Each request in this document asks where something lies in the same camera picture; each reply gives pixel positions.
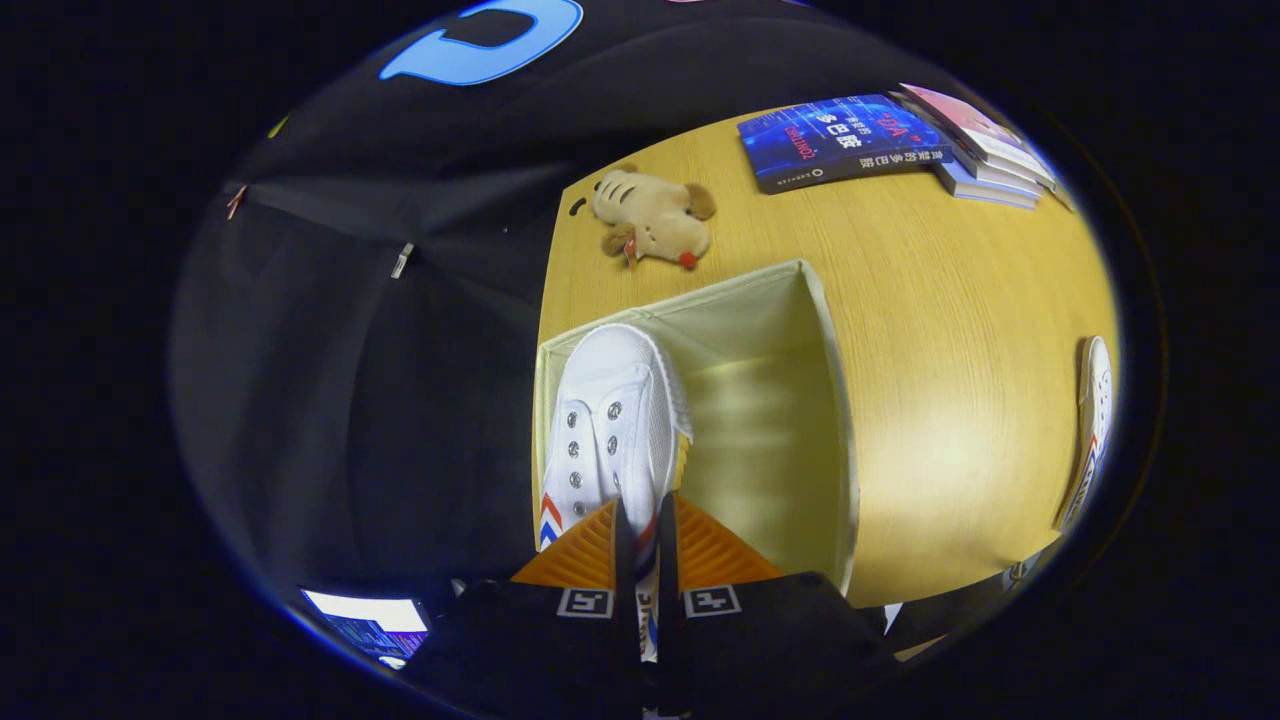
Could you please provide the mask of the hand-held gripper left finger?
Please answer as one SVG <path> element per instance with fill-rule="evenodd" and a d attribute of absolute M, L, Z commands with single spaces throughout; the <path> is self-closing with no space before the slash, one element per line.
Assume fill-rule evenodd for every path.
<path fill-rule="evenodd" d="M 472 583 L 402 679 L 470 719 L 639 719 L 632 569 L 632 528 L 612 500 L 511 579 Z"/>

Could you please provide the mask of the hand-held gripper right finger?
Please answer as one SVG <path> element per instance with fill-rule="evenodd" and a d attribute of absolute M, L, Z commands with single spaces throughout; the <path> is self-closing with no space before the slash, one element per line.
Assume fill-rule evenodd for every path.
<path fill-rule="evenodd" d="M 658 516 L 655 688 L 681 719 L 836 719 L 890 674 L 881 629 L 818 571 L 785 574 L 681 495 Z"/>

